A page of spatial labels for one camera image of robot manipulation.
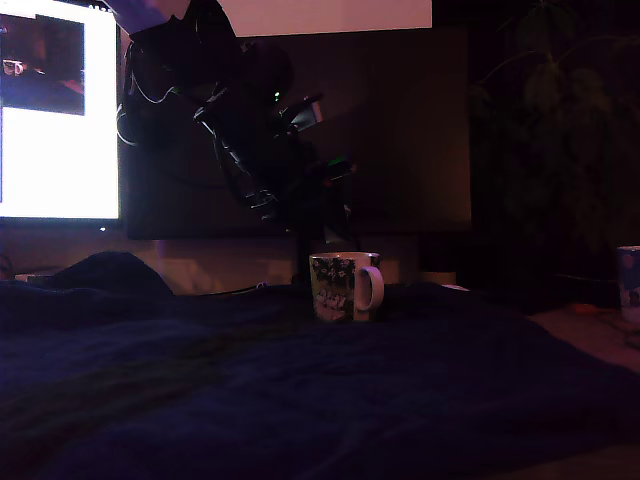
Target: ceramic mug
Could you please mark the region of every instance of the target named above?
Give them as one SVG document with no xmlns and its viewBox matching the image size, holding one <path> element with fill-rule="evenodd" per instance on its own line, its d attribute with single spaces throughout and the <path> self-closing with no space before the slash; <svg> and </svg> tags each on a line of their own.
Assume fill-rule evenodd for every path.
<svg viewBox="0 0 640 480">
<path fill-rule="evenodd" d="M 622 315 L 640 324 L 640 247 L 619 247 L 618 262 Z"/>
<path fill-rule="evenodd" d="M 377 253 L 319 253 L 309 257 L 313 308 L 325 322 L 368 322 L 384 298 Z"/>
<path fill-rule="evenodd" d="M 18 60 L 3 60 L 4 74 L 18 77 L 24 72 L 24 65 Z"/>
</svg>

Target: blanket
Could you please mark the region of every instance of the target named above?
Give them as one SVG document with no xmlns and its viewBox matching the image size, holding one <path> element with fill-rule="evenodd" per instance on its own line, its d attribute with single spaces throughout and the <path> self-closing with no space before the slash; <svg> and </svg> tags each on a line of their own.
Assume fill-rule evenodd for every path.
<svg viewBox="0 0 640 480">
<path fill-rule="evenodd" d="M 637 375 L 526 317 L 432 284 L 378 317 L 173 296 L 128 254 L 2 282 L 0 478 L 467 478 L 640 440 Z"/>
</svg>

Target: window on screen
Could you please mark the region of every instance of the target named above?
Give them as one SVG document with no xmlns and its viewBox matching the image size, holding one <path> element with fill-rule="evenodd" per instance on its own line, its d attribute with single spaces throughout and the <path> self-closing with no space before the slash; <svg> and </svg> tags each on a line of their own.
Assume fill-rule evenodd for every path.
<svg viewBox="0 0 640 480">
<path fill-rule="evenodd" d="M 2 0 L 0 27 L 0 217 L 118 218 L 113 16 Z"/>
</svg>

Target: mug handle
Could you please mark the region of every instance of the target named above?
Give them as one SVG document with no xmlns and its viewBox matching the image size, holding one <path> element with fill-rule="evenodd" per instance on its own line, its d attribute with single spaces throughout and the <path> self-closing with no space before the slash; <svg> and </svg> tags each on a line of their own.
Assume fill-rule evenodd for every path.
<svg viewBox="0 0 640 480">
<path fill-rule="evenodd" d="M 371 301 L 367 305 L 361 299 L 356 300 L 356 310 L 359 312 L 370 312 L 375 310 L 382 304 L 384 298 L 384 279 L 380 270 L 376 267 L 362 267 L 358 272 L 364 276 L 366 274 L 371 278 Z"/>
</svg>

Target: cable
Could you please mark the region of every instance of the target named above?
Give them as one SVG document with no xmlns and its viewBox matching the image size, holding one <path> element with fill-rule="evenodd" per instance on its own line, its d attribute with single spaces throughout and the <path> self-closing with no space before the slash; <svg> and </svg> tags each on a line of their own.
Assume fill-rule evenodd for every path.
<svg viewBox="0 0 640 480">
<path fill-rule="evenodd" d="M 261 290 L 263 288 L 267 288 L 269 284 L 267 282 L 261 282 L 258 285 L 253 287 L 240 288 L 238 290 L 231 290 L 228 292 L 217 292 L 217 293 L 206 293 L 204 295 L 198 295 L 196 298 L 206 298 L 206 297 L 220 297 L 224 295 L 240 295 L 243 293 L 253 292 L 255 290 Z"/>
<path fill-rule="evenodd" d="M 144 90 L 142 89 L 142 87 L 140 86 L 138 81 L 136 80 L 136 75 L 133 72 L 133 69 L 131 69 L 131 77 L 132 77 L 133 83 L 135 83 L 136 88 L 138 89 L 140 94 L 144 97 L 144 99 L 149 103 L 153 103 L 154 105 L 158 105 L 158 104 L 164 102 L 167 99 L 167 97 L 169 96 L 170 93 L 175 93 L 177 95 L 176 87 L 171 87 L 169 90 L 167 90 L 167 92 L 164 94 L 164 96 L 160 100 L 154 100 L 149 95 L 144 93 Z"/>
<path fill-rule="evenodd" d="M 140 143 L 126 138 L 126 136 L 122 133 L 122 130 L 120 128 L 120 122 L 123 119 L 125 119 L 127 121 L 128 129 L 130 133 L 133 135 L 133 137 L 144 138 L 144 135 L 140 135 L 140 134 L 136 135 L 136 133 L 133 131 L 134 129 L 132 128 L 132 124 L 135 124 L 135 122 L 129 121 L 129 115 L 127 115 L 127 112 L 126 112 L 128 108 L 125 105 L 125 103 L 128 103 L 128 100 L 130 100 L 129 92 L 131 91 L 132 82 L 135 82 L 135 76 L 133 74 L 133 46 L 134 46 L 134 43 L 131 43 L 126 53 L 127 63 L 125 67 L 125 84 L 124 84 L 125 100 L 123 100 L 123 103 L 118 107 L 116 124 L 117 124 L 117 133 L 120 140 L 122 140 L 125 144 L 131 147 L 139 147 Z M 144 97 L 144 99 L 153 104 L 158 104 L 163 102 L 166 99 L 166 97 L 169 95 L 169 93 L 176 93 L 175 87 L 172 87 L 161 100 L 152 100 L 142 91 L 142 89 L 140 88 L 140 85 L 138 85 L 137 82 L 135 83 L 135 85 L 137 87 L 136 90 L 140 92 L 140 94 Z M 153 160 L 151 160 L 145 152 L 143 152 L 142 157 L 160 174 L 170 178 L 174 182 L 177 182 L 181 185 L 184 185 L 190 188 L 197 188 L 200 190 L 227 190 L 228 189 L 227 185 L 215 185 L 215 184 L 209 184 L 209 183 L 202 183 L 202 182 L 198 182 L 197 180 L 191 180 L 191 179 L 184 178 L 180 175 L 177 175 L 176 173 L 163 167 L 160 163 L 154 162 Z"/>
</svg>

